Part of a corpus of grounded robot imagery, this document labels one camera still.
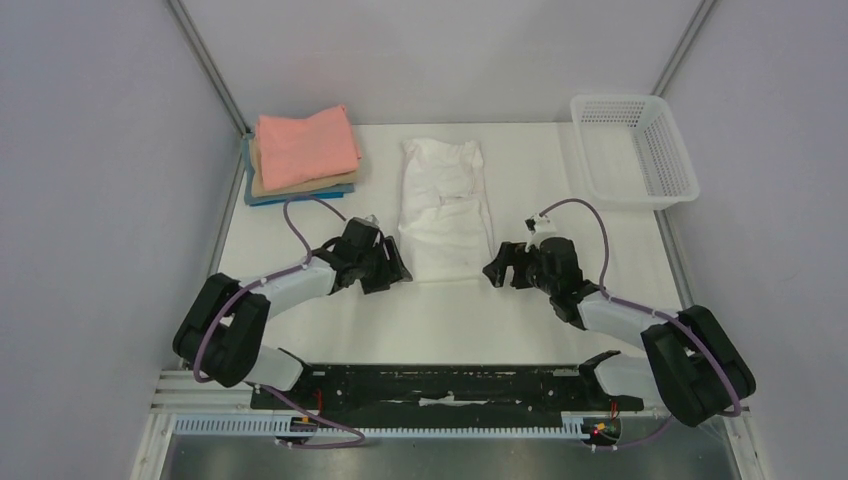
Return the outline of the white t shirt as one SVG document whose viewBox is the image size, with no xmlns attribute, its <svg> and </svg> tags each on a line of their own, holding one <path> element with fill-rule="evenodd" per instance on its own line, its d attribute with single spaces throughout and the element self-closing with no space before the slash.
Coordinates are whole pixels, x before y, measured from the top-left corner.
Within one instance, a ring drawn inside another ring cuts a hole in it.
<svg viewBox="0 0 848 480">
<path fill-rule="evenodd" d="M 480 276 L 494 256 L 480 144 L 414 138 L 402 148 L 399 247 L 413 280 Z"/>
</svg>

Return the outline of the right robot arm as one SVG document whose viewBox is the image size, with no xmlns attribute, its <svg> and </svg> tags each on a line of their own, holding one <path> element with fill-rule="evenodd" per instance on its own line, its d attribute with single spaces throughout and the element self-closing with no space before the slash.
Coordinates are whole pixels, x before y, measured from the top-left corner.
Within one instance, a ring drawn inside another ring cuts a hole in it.
<svg viewBox="0 0 848 480">
<path fill-rule="evenodd" d="M 735 399 L 755 393 L 756 379 L 715 315 L 693 305 L 670 318 L 637 309 L 586 279 L 571 240 L 501 244 L 482 269 L 495 288 L 535 288 L 555 315 L 583 331 L 614 337 L 645 353 L 614 355 L 577 382 L 580 400 L 602 408 L 616 396 L 659 400 L 681 423 L 695 427 L 729 413 Z"/>
</svg>

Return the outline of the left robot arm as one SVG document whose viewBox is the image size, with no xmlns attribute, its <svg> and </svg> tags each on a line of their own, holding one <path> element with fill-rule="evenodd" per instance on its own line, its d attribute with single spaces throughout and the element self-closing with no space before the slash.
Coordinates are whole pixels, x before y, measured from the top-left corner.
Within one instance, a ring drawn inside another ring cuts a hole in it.
<svg viewBox="0 0 848 480">
<path fill-rule="evenodd" d="M 230 388 L 239 383 L 275 389 L 290 408 L 307 405 L 314 393 L 305 361 L 264 345 L 273 317 L 353 284 L 364 294 L 410 282 L 395 239 L 371 219 L 348 220 L 341 235 L 310 250 L 280 271 L 241 283 L 223 273 L 207 278 L 179 326 L 172 349 L 197 370 L 201 381 Z"/>
</svg>

